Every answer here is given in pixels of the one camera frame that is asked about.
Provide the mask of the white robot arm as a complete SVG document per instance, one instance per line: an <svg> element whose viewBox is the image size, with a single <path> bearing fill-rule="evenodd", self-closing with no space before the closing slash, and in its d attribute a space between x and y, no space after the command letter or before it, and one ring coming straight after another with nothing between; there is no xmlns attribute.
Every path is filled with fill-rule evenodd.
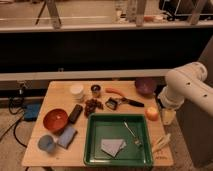
<svg viewBox="0 0 213 171"><path fill-rule="evenodd" d="M192 62L169 70L166 86L158 95L162 105L162 121L170 125L176 111L189 100L213 117L213 88L204 83L208 71L204 64Z"/></svg>

